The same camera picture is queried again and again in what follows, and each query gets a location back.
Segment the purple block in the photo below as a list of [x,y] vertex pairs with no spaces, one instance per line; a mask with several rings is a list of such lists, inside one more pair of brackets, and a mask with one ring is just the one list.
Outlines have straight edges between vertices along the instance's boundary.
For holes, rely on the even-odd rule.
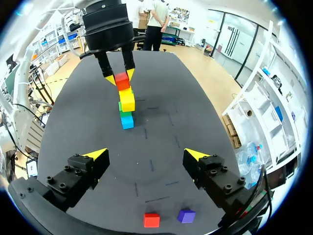
[[194,222],[196,213],[194,211],[191,210],[181,210],[179,212],[178,215],[178,220],[182,223],[182,224],[186,224],[186,223],[192,223]]

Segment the tape mark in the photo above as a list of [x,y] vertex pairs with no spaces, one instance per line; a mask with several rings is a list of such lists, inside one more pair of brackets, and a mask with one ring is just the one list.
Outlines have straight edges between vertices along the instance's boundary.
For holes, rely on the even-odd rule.
[[137,184],[135,183],[135,190],[136,190],[136,196],[138,196],[138,188],[137,188]]
[[175,140],[176,140],[176,143],[177,143],[178,148],[180,148],[180,145],[179,145],[179,142],[178,142],[177,136],[175,136]]
[[145,201],[145,203],[148,203],[148,202],[154,202],[154,201],[158,201],[158,200],[162,200],[162,199],[166,199],[166,198],[169,198],[169,197],[170,197],[170,196],[167,196],[167,197],[161,197],[161,198],[158,198],[158,199]]
[[178,114],[178,110],[177,110],[177,107],[176,107],[176,105],[174,105],[174,108],[175,108],[175,111],[176,111],[176,113]]
[[145,137],[147,139],[148,138],[147,129],[146,128],[144,128],[144,129],[145,129]]
[[173,124],[173,122],[172,122],[172,119],[171,119],[171,116],[170,116],[170,113],[167,113],[167,115],[168,115],[168,118],[169,118],[169,120],[170,120],[171,125],[174,126],[174,124]]
[[179,183],[179,181],[176,181],[176,182],[172,182],[172,183],[166,184],[165,186],[168,186],[168,185],[174,185],[174,184],[177,184],[177,183]]
[[153,167],[152,160],[150,160],[150,165],[151,165],[151,171],[153,172],[155,169]]

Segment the bolt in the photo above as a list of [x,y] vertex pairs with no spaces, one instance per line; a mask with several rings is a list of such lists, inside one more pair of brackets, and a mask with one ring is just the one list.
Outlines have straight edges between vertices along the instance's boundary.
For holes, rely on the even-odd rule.
[[237,184],[243,185],[245,182],[246,182],[245,177],[239,177],[239,179],[238,179],[238,181],[237,181]]
[[65,191],[67,189],[67,185],[65,183],[60,183],[59,184],[59,188],[62,190],[62,191]]
[[211,176],[216,176],[217,174],[217,171],[216,170],[210,170],[210,175]]
[[70,171],[70,166],[69,165],[64,166],[64,170],[65,171]]
[[81,176],[82,175],[82,171],[80,169],[75,170],[75,175]]
[[33,188],[31,188],[31,187],[28,187],[28,188],[27,188],[27,192],[32,193],[33,191],[34,191]]
[[232,186],[230,184],[227,184],[224,186],[224,192],[229,193],[232,189]]
[[223,167],[221,168],[221,171],[224,172],[224,173],[227,172],[227,171],[228,171],[228,167],[227,167],[227,166],[223,166]]
[[51,176],[48,176],[47,177],[47,181],[48,181],[49,184],[53,184],[54,183],[54,178],[51,177]]

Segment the black table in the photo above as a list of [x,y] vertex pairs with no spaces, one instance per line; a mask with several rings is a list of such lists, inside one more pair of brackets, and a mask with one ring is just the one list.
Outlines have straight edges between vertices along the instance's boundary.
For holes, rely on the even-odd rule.
[[[109,60],[115,73],[123,72],[120,52],[109,53]],[[103,78],[94,57],[83,59],[48,119],[38,179],[45,184],[75,153],[107,147],[110,167],[68,214],[126,232],[202,235],[217,229],[224,212],[204,190],[197,190],[182,158],[184,148],[219,154],[239,175],[227,133],[196,79],[174,54],[135,51],[134,60],[135,128],[122,129],[117,88]],[[184,208],[196,211],[194,223],[178,222]],[[160,214],[160,228],[143,227],[145,212]]]

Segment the light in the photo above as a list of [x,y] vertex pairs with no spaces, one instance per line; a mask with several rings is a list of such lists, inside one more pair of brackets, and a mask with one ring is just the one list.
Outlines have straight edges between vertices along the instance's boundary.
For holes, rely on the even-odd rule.
[[25,3],[23,3],[16,11],[15,13],[18,16],[27,16],[31,10],[33,9],[34,4],[27,1]]
[[279,22],[277,23],[277,25],[278,25],[278,26],[281,26],[285,21],[286,21],[286,19],[283,19],[283,20],[279,21]]

